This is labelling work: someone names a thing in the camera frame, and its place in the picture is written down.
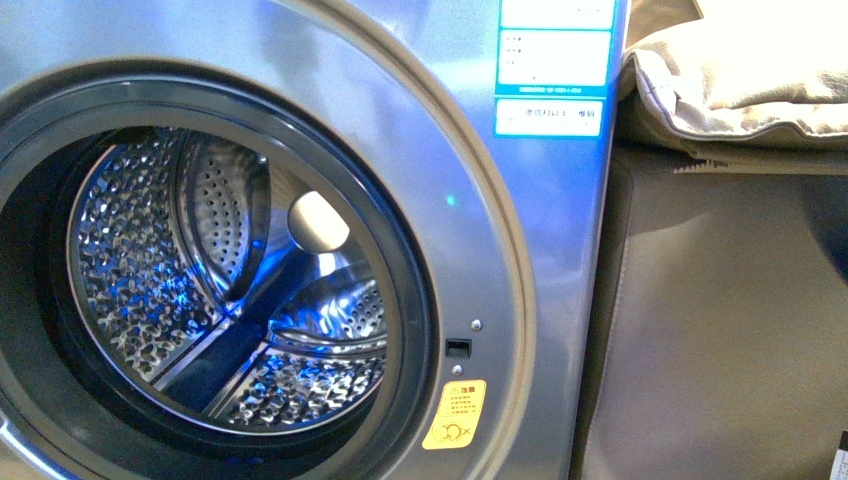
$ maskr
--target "sticker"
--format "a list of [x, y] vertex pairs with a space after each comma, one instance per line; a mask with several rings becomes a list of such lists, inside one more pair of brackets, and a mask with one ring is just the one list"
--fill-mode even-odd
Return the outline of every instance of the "sticker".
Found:
[[842, 432], [839, 450], [836, 451], [830, 470], [830, 480], [848, 480], [848, 432]]
[[597, 138], [620, 41], [617, 0], [501, 0], [495, 135]]
[[601, 133], [600, 101], [498, 100], [498, 135], [597, 136]]
[[424, 442], [425, 450], [464, 448], [474, 440], [483, 402], [486, 400], [485, 380], [448, 382], [442, 389], [439, 410]]

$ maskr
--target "yellow warning label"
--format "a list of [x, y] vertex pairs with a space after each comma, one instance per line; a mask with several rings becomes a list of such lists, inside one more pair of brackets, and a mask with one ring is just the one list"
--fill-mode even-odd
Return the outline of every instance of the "yellow warning label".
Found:
[[436, 418], [433, 419], [430, 432], [421, 446], [425, 450], [443, 450], [470, 445], [485, 400], [485, 380], [463, 380], [445, 384]]

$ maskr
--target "energy label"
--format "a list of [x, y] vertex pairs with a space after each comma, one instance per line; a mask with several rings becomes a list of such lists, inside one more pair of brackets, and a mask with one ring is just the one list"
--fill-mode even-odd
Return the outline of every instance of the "energy label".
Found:
[[597, 137], [615, 0], [502, 0], [495, 134]]

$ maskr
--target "stainless steel drum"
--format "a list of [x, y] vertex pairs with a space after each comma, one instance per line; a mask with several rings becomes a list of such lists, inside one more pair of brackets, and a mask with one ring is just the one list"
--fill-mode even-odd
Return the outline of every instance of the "stainless steel drum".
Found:
[[150, 128], [105, 149], [71, 212], [67, 272], [85, 328], [162, 408], [283, 435], [379, 386], [379, 285], [342, 217], [284, 163]]

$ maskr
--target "front-loading washing machine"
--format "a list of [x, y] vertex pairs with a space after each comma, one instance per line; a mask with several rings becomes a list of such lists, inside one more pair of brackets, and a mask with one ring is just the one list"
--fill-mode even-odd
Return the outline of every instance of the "front-loading washing machine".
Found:
[[566, 475], [626, 10], [0, 3], [0, 437], [54, 478]]

